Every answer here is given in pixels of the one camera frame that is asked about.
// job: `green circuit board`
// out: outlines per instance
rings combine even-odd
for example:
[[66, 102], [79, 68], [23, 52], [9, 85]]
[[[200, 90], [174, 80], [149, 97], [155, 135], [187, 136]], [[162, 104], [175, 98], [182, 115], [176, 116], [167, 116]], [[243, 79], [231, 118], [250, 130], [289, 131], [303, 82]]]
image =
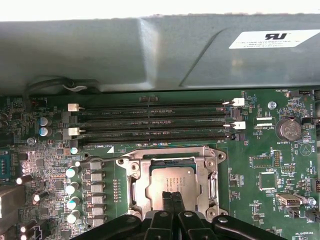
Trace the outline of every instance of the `green circuit board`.
[[[31, 112], [25, 110], [21, 97], [2, 97], [1, 113], [8, 115], [8, 126], [2, 131], [11, 131], [14, 134], [14, 145], [9, 148], [11, 162], [9, 179], [14, 182], [22, 175], [22, 170], [33, 177], [32, 182], [25, 184], [27, 202], [19, 209], [20, 224], [32, 218], [50, 219], [51, 235], [47, 239], [55, 240], [72, 238], [91, 229], [92, 222], [88, 208], [92, 206], [86, 202], [86, 197], [91, 194], [86, 192], [88, 190], [86, 186], [91, 182], [84, 180], [84, 176], [89, 175], [90, 170], [84, 169], [73, 178], [67, 178], [65, 174], [75, 162], [81, 162], [88, 156], [113, 158], [139, 148], [208, 146], [227, 155], [227, 159], [218, 165], [221, 209], [237, 219], [288, 240], [319, 239], [319, 223], [305, 217], [305, 211], [318, 209], [319, 204], [315, 206], [302, 204], [299, 208], [299, 217], [292, 218], [288, 209], [276, 196], [280, 193], [299, 194], [319, 201], [319, 194], [312, 191], [311, 186], [311, 179], [318, 178], [316, 127], [312, 123], [301, 123], [302, 118], [315, 117], [315, 97], [312, 90], [290, 94], [294, 91], [295, 89], [241, 89], [46, 96], [32, 99], [34, 109]], [[245, 129], [216, 131], [204, 125], [201, 128], [188, 128], [188, 122], [193, 118], [198, 118], [197, 121], [200, 121], [205, 118], [202, 114], [206, 115], [205, 113], [212, 109], [208, 106], [199, 111], [198, 104], [225, 102], [234, 98], [245, 100], [244, 106], [232, 107], [241, 108], [240, 117], [245, 122]], [[275, 109], [268, 107], [269, 102], [276, 103]], [[118, 119], [120, 113], [113, 110], [114, 105], [135, 105], [136, 108], [163, 105], [162, 111], [165, 108], [170, 111], [171, 105], [185, 103], [195, 104], [188, 110], [189, 115], [181, 120], [186, 127], [179, 128], [180, 130], [169, 129], [168, 139], [163, 132], [161, 133], [163, 137], [157, 137], [156, 140], [144, 138], [145, 133], [140, 133], [138, 130], [133, 135], [135, 138], [131, 136], [123, 138], [122, 135], [116, 136], [118, 133], [115, 133], [105, 136], [106, 139], [116, 139], [110, 142], [107, 140], [99, 142], [100, 137], [97, 137], [97, 141], [89, 143], [79, 141], [77, 142], [79, 151], [72, 154], [70, 149], [74, 147], [74, 141], [64, 138], [63, 129], [81, 128], [81, 117], [84, 118], [77, 112], [68, 112], [68, 104], [78, 104], [85, 109], [84, 111], [103, 106], [103, 111], [110, 119]], [[216, 107], [214, 109], [226, 111], [228, 107], [222, 105], [219, 109]], [[143, 115], [144, 112], [141, 110], [134, 114], [134, 116]], [[50, 136], [39, 135], [40, 117], [52, 120]], [[301, 133], [298, 139], [284, 140], [279, 136], [277, 132], [279, 124], [284, 119], [294, 120], [300, 125]], [[214, 131], [218, 135], [240, 132], [241, 137], [235, 140], [217, 138], [212, 135]], [[28, 144], [29, 138], [34, 138], [36, 143]], [[20, 160], [21, 153], [27, 153], [28, 160]], [[107, 162], [102, 170], [105, 174], [104, 214], [105, 220], [110, 221], [128, 211], [127, 176], [126, 171], [115, 162]], [[73, 195], [68, 195], [65, 188], [71, 182], [78, 182], [80, 189]], [[43, 190], [49, 191], [49, 197], [35, 205], [32, 201], [33, 194]], [[74, 196], [81, 199], [81, 204], [78, 206], [81, 217], [70, 224], [66, 221], [67, 215], [70, 214], [66, 202]]]

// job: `black cable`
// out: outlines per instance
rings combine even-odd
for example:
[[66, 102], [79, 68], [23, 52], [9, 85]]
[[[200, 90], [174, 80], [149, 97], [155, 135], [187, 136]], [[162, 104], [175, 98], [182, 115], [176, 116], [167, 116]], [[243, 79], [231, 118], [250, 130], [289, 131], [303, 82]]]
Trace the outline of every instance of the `black cable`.
[[97, 161], [97, 162], [113, 162], [116, 160], [121, 159], [120, 157], [111, 157], [111, 158], [102, 158], [99, 156], [88, 156], [85, 160], [80, 162], [80, 165], [85, 165], [85, 164], [89, 164], [92, 163], [93, 161]]
[[44, 88], [59, 86], [59, 85], [65, 85], [68, 88], [73, 88], [75, 86], [75, 83], [70, 78], [60, 77], [60, 78], [49, 79], [49, 80], [40, 81], [40, 82], [36, 82], [28, 85], [23, 94], [23, 101], [25, 103], [26, 110], [28, 112], [32, 110], [32, 105], [29, 100], [29, 96], [32, 92], [39, 89], [44, 89]]

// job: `capacitor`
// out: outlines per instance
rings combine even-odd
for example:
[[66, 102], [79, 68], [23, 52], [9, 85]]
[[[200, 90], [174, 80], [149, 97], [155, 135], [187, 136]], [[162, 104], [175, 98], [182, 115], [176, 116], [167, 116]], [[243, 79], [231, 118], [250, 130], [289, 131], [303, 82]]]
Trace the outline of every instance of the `capacitor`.
[[309, 206], [315, 206], [317, 204], [317, 201], [311, 196], [311, 197], [308, 197], [307, 203]]
[[6, 121], [0, 121], [0, 129], [8, 128], [9, 124]]
[[49, 117], [40, 117], [39, 119], [39, 125], [41, 127], [50, 126], [52, 124], [52, 120]]
[[26, 140], [26, 143], [30, 146], [36, 144], [37, 140], [34, 138], [34, 137], [29, 137], [27, 140]]
[[70, 149], [70, 153], [71, 153], [71, 154], [77, 154], [77, 153], [78, 153], [78, 148], [72, 147], [72, 148]]
[[24, 225], [20, 228], [20, 232], [21, 233], [28, 232], [31, 228], [34, 227], [34, 225], [36, 225], [36, 223], [37, 223], [37, 221], [35, 219], [30, 220], [26, 225]]
[[6, 113], [2, 113], [0, 120], [1, 121], [7, 121], [8, 120], [8, 115]]
[[34, 235], [35, 230], [31, 228], [29, 231], [25, 232], [24, 234], [21, 235], [20, 239], [21, 240], [28, 240], [31, 239], [32, 236]]
[[76, 206], [78, 206], [80, 204], [80, 199], [77, 196], [72, 197], [67, 203], [66, 203], [66, 207], [69, 210], [73, 210], [76, 208]]
[[74, 224], [80, 218], [80, 212], [78, 210], [73, 210], [70, 215], [66, 217], [69, 224]]
[[41, 127], [39, 129], [39, 135], [41, 137], [49, 137], [52, 134], [52, 129], [50, 127]]
[[32, 181], [31, 175], [24, 175], [16, 179], [16, 184], [21, 185]]
[[65, 175], [68, 178], [73, 178], [79, 172], [79, 168], [77, 166], [71, 166], [69, 169], [65, 171]]
[[48, 191], [42, 191], [42, 192], [34, 195], [33, 200], [35, 202], [39, 202], [40, 200], [42, 200], [42, 199], [44, 199], [44, 198], [46, 198], [48, 196], [49, 196], [49, 192]]
[[70, 183], [69, 186], [66, 186], [65, 192], [69, 195], [73, 194], [75, 191], [79, 189], [79, 184], [77, 182]]

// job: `cable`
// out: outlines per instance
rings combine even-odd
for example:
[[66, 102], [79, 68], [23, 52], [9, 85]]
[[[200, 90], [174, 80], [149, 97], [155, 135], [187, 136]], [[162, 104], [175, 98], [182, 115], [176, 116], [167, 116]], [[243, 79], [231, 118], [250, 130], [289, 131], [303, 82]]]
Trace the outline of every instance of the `cable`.
[[80, 91], [82, 91], [82, 90], [86, 90], [86, 89], [88, 89], [88, 87], [87, 86], [75, 86], [75, 87], [67, 87], [66, 85], [62, 85], [65, 89], [67, 89], [67, 90], [69, 90], [69, 91], [71, 91], [71, 92], [80, 92]]
[[67, 77], [60, 77], [60, 78], [54, 78], [54, 79], [49, 79], [45, 81], [40, 81], [36, 82], [33, 84], [30, 84], [26, 87], [24, 94], [23, 94], [23, 101], [25, 103], [26, 110], [30, 112], [32, 110], [32, 105], [29, 100], [29, 95], [39, 89], [44, 89], [48, 87], [53, 87], [53, 86], [66, 86], [68, 88], [74, 88], [75, 83], [72, 79], [67, 78]]
[[89, 164], [89, 163], [92, 163], [94, 161], [104, 162], [104, 163], [105, 162], [114, 162], [114, 161], [117, 161], [117, 160], [120, 160], [120, 159], [128, 159], [128, 158], [126, 158], [126, 157], [102, 158], [102, 157], [99, 157], [99, 156], [88, 156], [85, 160], [80, 162], [80, 165]]

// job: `screw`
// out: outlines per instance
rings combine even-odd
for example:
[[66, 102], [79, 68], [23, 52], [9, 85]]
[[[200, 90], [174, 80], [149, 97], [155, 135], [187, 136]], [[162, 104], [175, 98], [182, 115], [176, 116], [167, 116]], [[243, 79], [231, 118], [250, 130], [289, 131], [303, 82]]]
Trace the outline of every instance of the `screw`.
[[186, 217], [192, 217], [192, 212], [186, 211], [186, 212], [184, 213], [184, 215], [185, 215]]
[[33, 145], [36, 143], [36, 140], [33, 138], [33, 137], [29, 137], [27, 140], [26, 140], [26, 143], [28, 145]]
[[166, 217], [168, 216], [168, 213], [166, 213], [165, 211], [163, 211], [162, 213], [160, 213], [160, 217]]
[[307, 203], [310, 206], [315, 206], [317, 204], [317, 201], [313, 197], [309, 197]]
[[274, 101], [270, 101], [269, 103], [268, 103], [268, 108], [270, 109], [270, 110], [273, 110], [273, 109], [275, 109], [277, 107], [277, 104], [274, 102]]
[[220, 223], [222, 223], [222, 224], [225, 224], [225, 223], [228, 222], [228, 219], [226, 219], [225, 217], [219, 217], [219, 218], [218, 218], [218, 221], [219, 221]]
[[212, 161], [208, 161], [207, 164], [209, 167], [212, 167], [214, 165], [214, 163]]
[[131, 164], [131, 169], [132, 169], [132, 171], [138, 171], [139, 170], [139, 165], [134, 162], [134, 163]]

